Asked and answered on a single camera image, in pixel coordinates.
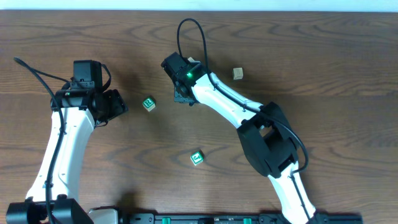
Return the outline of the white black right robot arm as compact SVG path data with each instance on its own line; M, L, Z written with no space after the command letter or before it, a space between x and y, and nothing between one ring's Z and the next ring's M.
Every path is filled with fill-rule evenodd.
M314 223L316 209L300 178L298 150L305 146L292 131L281 108L252 101L225 85L199 61L174 52L161 67L183 98L207 105L237 130L250 165L269 178L290 223Z

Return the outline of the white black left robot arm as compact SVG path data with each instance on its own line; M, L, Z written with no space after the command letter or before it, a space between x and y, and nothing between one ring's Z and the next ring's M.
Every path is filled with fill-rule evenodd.
M36 70L19 58L51 96L52 127L39 173L23 202L10 203L7 223L122 223L120 209L99 207L84 211L79 201L80 173L92 132L128 111L111 81L103 81L106 65L76 60L73 76L52 91Z

